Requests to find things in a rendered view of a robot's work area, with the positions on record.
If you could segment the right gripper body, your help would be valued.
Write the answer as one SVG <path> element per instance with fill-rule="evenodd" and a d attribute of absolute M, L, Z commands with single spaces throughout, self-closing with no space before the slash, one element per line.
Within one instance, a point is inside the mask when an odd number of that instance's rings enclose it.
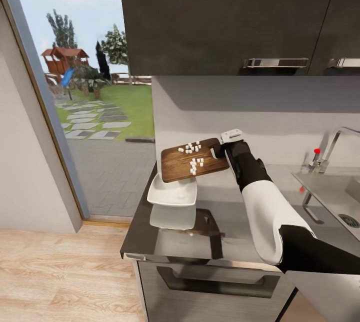
<path fill-rule="evenodd" d="M 217 159 L 223 158 L 226 156 L 225 149 L 224 149 L 226 145 L 227 145 L 227 143 L 223 143 L 223 144 L 219 144 L 219 145 L 216 145 L 213 147 L 215 157 Z"/>

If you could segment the cutting board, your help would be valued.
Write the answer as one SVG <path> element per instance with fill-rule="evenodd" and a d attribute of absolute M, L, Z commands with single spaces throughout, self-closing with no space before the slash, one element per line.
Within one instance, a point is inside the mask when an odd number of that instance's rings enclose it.
<path fill-rule="evenodd" d="M 209 138 L 184 144 L 179 147 L 172 147 L 161 151 L 161 174 L 164 183 L 181 181 L 210 173 L 228 170 L 230 168 L 226 156 L 214 158 L 211 149 L 220 145 L 218 138 Z M 192 153 L 187 152 L 187 147 L 193 148 Z M 196 149 L 198 148 L 198 149 Z M 202 160 L 203 166 L 201 166 Z M 195 165 L 192 165 L 192 162 Z M 194 174 L 192 173 L 192 170 Z"/>

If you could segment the bowl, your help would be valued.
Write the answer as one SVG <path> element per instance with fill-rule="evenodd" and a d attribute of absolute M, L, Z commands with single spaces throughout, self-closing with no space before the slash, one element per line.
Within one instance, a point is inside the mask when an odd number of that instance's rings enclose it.
<path fill-rule="evenodd" d="M 162 173 L 156 174 L 148 191 L 147 200 L 153 205 L 171 208 L 192 207 L 197 200 L 196 176 L 165 183 Z"/>

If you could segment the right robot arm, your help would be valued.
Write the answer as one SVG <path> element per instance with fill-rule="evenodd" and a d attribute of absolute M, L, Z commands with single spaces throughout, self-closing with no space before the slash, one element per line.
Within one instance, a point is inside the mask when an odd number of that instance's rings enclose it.
<path fill-rule="evenodd" d="M 254 247 L 277 266 L 328 322 L 360 322 L 360 257 L 321 241 L 255 159 L 239 129 L 213 147 L 226 157 L 244 200 Z"/>

